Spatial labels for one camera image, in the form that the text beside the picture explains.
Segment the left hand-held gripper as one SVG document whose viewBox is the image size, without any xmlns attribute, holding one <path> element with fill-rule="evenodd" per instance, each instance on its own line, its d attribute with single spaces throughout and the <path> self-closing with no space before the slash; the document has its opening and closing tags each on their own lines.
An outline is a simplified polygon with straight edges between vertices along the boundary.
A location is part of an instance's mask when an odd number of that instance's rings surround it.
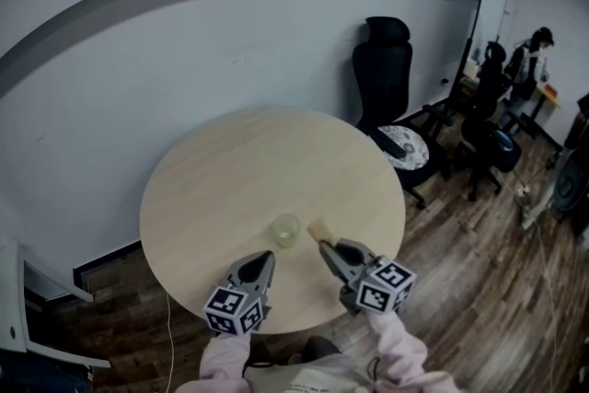
<svg viewBox="0 0 589 393">
<path fill-rule="evenodd" d="M 272 251 L 253 253 L 234 262 L 227 280 L 214 288 L 203 306 L 209 328 L 233 336 L 258 331 L 271 310 L 267 292 L 274 269 Z"/>
</svg>

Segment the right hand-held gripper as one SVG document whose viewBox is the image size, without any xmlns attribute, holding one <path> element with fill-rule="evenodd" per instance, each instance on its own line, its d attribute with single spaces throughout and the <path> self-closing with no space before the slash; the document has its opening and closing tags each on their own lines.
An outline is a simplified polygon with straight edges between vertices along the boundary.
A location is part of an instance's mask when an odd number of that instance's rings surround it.
<svg viewBox="0 0 589 393">
<path fill-rule="evenodd" d="M 375 260 L 375 253 L 358 241 L 342 238 L 335 245 L 320 242 L 318 248 L 331 273 L 344 283 L 340 301 L 352 316 L 362 310 L 398 311 L 416 283 L 414 272 L 393 260 Z M 359 275 L 357 265 L 367 265 Z"/>
</svg>

